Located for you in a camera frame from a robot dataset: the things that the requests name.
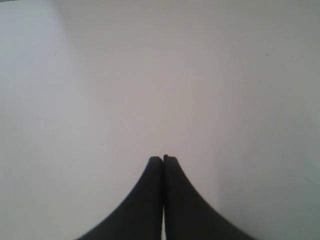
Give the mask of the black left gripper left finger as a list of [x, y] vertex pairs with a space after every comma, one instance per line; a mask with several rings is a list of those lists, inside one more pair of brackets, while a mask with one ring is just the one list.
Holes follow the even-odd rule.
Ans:
[[163, 224], [163, 161], [151, 157], [128, 196], [81, 240], [160, 240]]

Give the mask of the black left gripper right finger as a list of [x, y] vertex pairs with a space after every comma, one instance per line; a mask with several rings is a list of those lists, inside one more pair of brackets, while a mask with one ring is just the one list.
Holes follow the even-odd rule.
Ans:
[[202, 198], [174, 156], [165, 155], [163, 158], [162, 184], [166, 239], [252, 239]]

